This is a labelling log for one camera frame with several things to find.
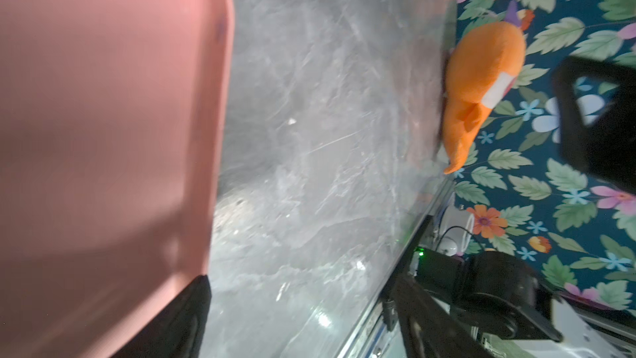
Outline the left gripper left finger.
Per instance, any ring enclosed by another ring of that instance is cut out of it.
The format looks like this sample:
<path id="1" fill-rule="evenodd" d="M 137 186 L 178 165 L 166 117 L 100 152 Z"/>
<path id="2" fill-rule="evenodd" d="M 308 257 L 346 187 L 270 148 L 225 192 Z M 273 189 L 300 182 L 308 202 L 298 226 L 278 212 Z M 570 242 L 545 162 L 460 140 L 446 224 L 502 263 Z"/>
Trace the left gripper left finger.
<path id="1" fill-rule="evenodd" d="M 113 358 L 197 358 L 212 292 L 206 275 L 192 280 Z"/>

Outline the pink plastic tray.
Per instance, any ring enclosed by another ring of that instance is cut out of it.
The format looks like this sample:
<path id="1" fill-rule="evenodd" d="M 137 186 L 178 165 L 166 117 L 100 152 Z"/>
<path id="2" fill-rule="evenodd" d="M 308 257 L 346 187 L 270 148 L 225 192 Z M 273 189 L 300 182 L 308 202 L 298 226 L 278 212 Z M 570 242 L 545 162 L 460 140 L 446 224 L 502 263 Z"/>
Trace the pink plastic tray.
<path id="1" fill-rule="evenodd" d="M 2 356 L 113 357 L 207 276 L 234 34 L 233 0 L 1 0 Z"/>

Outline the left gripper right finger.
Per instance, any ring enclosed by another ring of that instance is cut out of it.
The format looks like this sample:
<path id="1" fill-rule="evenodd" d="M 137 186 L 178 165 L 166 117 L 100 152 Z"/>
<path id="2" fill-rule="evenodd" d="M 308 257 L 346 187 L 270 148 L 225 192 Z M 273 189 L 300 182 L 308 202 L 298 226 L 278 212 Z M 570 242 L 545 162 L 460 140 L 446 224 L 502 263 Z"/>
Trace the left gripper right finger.
<path id="1" fill-rule="evenodd" d="M 589 125 L 574 92 L 583 76 L 617 86 L 609 109 Z M 579 172 L 634 194 L 635 69 L 569 56 L 553 70 L 552 88 L 560 113 L 561 157 Z"/>

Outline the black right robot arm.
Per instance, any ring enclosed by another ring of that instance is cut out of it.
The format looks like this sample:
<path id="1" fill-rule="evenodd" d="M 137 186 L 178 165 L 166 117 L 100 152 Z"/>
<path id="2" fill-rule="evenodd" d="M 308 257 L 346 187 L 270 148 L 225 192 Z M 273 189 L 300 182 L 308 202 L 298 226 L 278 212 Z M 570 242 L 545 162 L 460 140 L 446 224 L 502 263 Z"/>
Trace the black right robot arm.
<path id="1" fill-rule="evenodd" d="M 632 357 L 635 323 L 586 309 L 511 255 L 440 251 L 427 215 L 384 287 L 382 317 L 409 357 Z"/>

